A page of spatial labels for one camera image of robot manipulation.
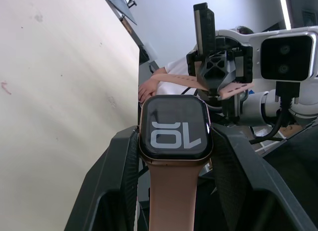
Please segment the watch face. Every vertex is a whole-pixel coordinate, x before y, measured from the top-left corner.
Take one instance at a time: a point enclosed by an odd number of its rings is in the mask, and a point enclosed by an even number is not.
[[[198,160],[213,146],[206,105],[192,95],[148,99],[140,132],[140,148],[153,159]]]

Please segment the person's hand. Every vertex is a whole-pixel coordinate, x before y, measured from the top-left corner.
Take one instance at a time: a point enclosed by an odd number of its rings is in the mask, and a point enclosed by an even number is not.
[[[139,86],[138,90],[138,99],[141,103],[145,102],[151,96],[154,96],[157,91],[159,81],[150,78]]]

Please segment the depth camera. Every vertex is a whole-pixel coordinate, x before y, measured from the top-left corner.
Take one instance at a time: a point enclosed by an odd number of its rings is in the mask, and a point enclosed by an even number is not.
[[[315,35],[270,37],[261,44],[261,75],[265,79],[301,82],[313,74]]]

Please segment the white board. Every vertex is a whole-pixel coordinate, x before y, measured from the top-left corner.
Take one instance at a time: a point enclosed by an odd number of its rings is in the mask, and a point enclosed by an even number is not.
[[[0,0],[0,230],[63,230],[137,123],[139,50],[105,0]]]

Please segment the person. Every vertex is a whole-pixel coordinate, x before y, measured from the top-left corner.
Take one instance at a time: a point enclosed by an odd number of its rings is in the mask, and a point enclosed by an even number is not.
[[[239,26],[235,29],[236,32],[240,34],[253,34],[254,32],[245,26]],[[159,68],[153,73],[154,75],[158,74],[171,74],[171,75],[188,75],[188,64],[186,57],[183,57],[177,61],[171,62],[165,67]],[[159,82],[153,78],[148,79],[138,89],[138,100],[143,103],[151,96],[156,94],[182,94],[187,87],[169,83],[169,82]],[[193,95],[195,93],[195,88],[189,89],[185,94]]]

